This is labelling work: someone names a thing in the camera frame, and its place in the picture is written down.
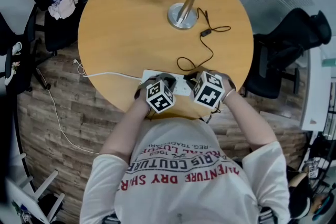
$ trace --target white t-shirt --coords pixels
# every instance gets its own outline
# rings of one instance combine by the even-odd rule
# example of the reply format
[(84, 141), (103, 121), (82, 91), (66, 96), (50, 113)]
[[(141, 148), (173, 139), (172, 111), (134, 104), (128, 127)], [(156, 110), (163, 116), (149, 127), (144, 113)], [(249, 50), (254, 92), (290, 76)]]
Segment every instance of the white t-shirt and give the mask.
[(154, 121), (130, 165), (113, 155), (93, 161), (81, 224), (116, 213), (122, 224), (258, 223), (270, 207), (279, 224), (290, 214), (286, 161), (278, 142), (243, 159), (226, 157), (212, 129), (200, 120)]

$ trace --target beige cloth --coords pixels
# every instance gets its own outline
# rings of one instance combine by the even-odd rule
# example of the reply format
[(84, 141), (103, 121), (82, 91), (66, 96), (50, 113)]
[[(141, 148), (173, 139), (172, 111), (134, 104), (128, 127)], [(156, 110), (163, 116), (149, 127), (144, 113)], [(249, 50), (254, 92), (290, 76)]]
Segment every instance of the beige cloth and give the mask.
[(49, 6), (49, 13), (56, 20), (68, 18), (75, 11), (75, 5), (78, 1), (79, 0), (61, 0), (58, 5), (54, 3)]

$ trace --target bracelet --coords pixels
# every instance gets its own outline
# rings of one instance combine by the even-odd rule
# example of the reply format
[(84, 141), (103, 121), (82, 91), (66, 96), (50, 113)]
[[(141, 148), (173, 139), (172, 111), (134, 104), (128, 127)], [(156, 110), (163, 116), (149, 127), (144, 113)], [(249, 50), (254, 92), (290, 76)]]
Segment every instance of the bracelet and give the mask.
[(230, 95), (230, 93), (235, 92), (235, 89), (231, 89), (229, 90), (229, 92), (227, 93), (227, 95), (225, 95), (225, 97), (222, 99), (222, 103), (224, 103), (225, 99)]

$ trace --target lamp stand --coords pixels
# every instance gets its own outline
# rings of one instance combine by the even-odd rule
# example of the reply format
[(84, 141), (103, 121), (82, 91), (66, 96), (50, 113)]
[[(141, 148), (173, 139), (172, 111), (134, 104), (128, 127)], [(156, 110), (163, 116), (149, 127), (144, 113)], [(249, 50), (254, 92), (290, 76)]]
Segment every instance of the lamp stand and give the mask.
[(193, 9), (195, 0), (172, 5), (167, 14), (168, 22), (175, 28), (185, 30), (192, 28), (197, 22), (197, 12)]

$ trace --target table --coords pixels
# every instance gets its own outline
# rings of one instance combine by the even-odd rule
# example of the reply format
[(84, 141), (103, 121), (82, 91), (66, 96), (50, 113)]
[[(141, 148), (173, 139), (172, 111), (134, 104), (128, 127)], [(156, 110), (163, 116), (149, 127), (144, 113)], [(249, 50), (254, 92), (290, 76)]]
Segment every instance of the table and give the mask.
[[(211, 54), (199, 35), (208, 28), (203, 15), (189, 30), (173, 28), (167, 21), (169, 7), (185, 0), (89, 0), (78, 30), (78, 48), (87, 74), (120, 72), (142, 77), (143, 70), (186, 74), (176, 60), (190, 58), (196, 65)], [(196, 0), (194, 7), (208, 10), (212, 27), (230, 25), (225, 33), (211, 33), (203, 41), (214, 51), (204, 67), (227, 73), (239, 89), (249, 72), (253, 57), (253, 33), (239, 0)], [(185, 63), (184, 68), (191, 68)], [(113, 105), (126, 111), (139, 85), (115, 75), (91, 77), (96, 89)], [(158, 118), (184, 116), (200, 118), (210, 110), (177, 95), (174, 107)]]

